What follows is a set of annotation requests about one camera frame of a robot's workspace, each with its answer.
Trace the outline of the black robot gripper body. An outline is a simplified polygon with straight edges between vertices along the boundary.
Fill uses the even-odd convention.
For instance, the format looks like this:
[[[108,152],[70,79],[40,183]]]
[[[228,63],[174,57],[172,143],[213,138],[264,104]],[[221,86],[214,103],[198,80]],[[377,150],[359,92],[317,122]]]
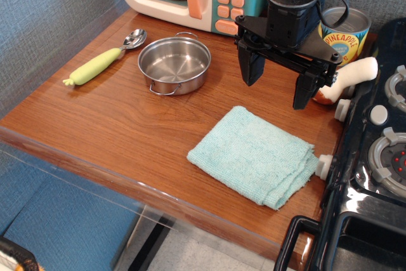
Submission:
[[[325,0],[267,0],[267,15],[235,19],[235,44],[243,40],[266,60],[300,74],[313,74],[331,86],[340,55],[317,33]]]

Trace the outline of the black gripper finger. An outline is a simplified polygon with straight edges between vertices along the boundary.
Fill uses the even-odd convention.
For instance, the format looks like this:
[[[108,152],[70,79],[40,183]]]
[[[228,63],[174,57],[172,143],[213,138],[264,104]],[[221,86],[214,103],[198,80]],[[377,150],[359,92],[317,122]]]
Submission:
[[[299,77],[296,79],[293,109],[305,109],[308,102],[323,86],[324,82],[318,76],[313,74],[300,74]]]
[[[265,58],[243,40],[238,42],[237,49],[242,79],[252,86],[263,75]]]

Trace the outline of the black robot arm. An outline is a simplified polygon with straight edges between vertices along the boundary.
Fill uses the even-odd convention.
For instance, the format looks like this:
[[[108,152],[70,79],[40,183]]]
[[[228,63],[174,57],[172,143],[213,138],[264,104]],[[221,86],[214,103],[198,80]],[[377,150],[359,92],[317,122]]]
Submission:
[[[267,0],[266,17],[240,15],[235,36],[240,71],[251,86],[263,74],[266,60],[297,72],[293,107],[303,110],[323,86],[332,86],[342,56],[324,42],[317,27],[324,23],[325,0]],[[349,0],[342,0],[344,13],[330,28],[340,26],[349,15]]]

